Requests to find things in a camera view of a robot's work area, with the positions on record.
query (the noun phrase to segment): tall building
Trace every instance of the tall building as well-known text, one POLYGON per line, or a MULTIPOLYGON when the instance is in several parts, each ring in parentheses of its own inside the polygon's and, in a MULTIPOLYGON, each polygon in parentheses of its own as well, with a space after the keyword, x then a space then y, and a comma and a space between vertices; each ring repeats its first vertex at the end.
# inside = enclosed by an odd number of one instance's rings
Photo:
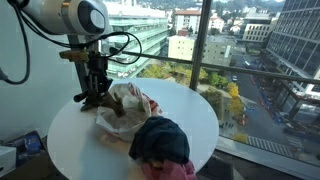
MULTIPOLYGON (((192 59, 196 36, 171 36, 169 38, 169 54, 171 58, 192 59)), ((229 66, 236 42, 226 36, 207 36, 202 62, 229 66)))
POLYGON ((256 43, 264 42, 275 28, 277 20, 277 17, 270 14, 248 14, 241 25, 239 33, 241 40, 256 43))
MULTIPOLYGON (((286 0, 265 63, 279 73, 320 79, 320 0, 286 0)), ((281 81, 277 102, 294 120, 320 124, 320 86, 281 81)))
POLYGON ((175 13, 175 27, 178 30, 192 27, 193 33, 199 31, 201 11, 180 10, 175 13))
MULTIPOLYGON (((168 37, 168 20, 164 11, 121 5, 119 3, 105 2, 111 31, 125 31, 138 37, 142 44, 142 53, 159 55, 166 44, 168 37)), ((126 48, 127 51, 139 52, 139 46, 133 38, 126 48)), ((127 41, 125 36, 110 37, 108 44, 121 48, 127 41)), ((121 54, 115 57, 117 61, 128 63, 136 59, 135 56, 121 54)), ((136 63, 123 65, 115 62, 108 63, 108 76, 113 79, 135 77, 145 66, 149 59, 141 57, 136 63)))

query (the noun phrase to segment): crosswalk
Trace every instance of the crosswalk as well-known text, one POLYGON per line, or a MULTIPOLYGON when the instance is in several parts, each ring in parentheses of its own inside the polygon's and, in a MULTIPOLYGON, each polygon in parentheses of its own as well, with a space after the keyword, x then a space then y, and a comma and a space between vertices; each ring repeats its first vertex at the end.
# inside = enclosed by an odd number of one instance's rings
POLYGON ((259 139, 256 137, 252 137, 252 136, 248 136, 248 143, 252 146, 267 150, 267 151, 271 151, 271 152, 275 152, 287 157, 291 157, 293 158, 293 153, 292 153, 292 148, 288 147, 288 146, 284 146, 272 141, 267 141, 264 139, 259 139))
POLYGON ((294 138, 294 137, 290 137, 290 136, 287 136, 287 139, 292 146, 297 147, 297 148, 303 148, 302 143, 299 139, 294 138))

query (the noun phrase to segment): dark blue cloth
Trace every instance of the dark blue cloth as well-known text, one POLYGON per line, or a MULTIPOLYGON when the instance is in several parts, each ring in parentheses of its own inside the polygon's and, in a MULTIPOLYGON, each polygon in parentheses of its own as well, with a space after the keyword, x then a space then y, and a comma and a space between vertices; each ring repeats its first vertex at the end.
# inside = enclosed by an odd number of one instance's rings
POLYGON ((129 156, 137 160, 164 159, 186 164, 189 161, 189 143, 185 133, 170 119, 150 117, 136 132, 129 156))

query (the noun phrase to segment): crumpled fabric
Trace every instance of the crumpled fabric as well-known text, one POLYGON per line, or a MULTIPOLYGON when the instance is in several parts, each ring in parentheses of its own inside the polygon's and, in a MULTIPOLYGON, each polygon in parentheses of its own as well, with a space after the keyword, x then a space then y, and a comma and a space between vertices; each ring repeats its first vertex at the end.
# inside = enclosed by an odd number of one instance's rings
POLYGON ((196 180, 194 166, 191 161, 178 164, 164 160, 162 169, 154 168, 150 163, 143 163, 142 171, 147 180, 196 180))
POLYGON ((190 147, 186 134, 178 124, 162 116, 147 119, 135 133, 129 156, 144 161, 165 159, 179 164, 189 161, 190 147))

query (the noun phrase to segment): street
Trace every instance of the street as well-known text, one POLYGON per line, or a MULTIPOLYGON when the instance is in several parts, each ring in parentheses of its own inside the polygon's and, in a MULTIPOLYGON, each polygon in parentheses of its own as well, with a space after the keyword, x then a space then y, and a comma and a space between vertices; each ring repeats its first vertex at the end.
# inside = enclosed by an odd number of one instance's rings
MULTIPOLYGON (((243 67, 244 61, 252 61, 253 58, 247 55, 233 55, 237 61, 237 67, 243 67)), ((246 108, 246 115, 249 117, 245 126, 239 127, 240 131, 246 134, 276 142, 285 146, 292 146, 287 136, 282 132, 282 125, 277 124, 270 116, 269 112, 260 104, 260 92, 256 84, 252 82, 249 74, 235 73, 231 74, 238 76, 239 94, 244 97, 246 108), (254 110, 249 110, 248 107, 254 106, 254 110)))

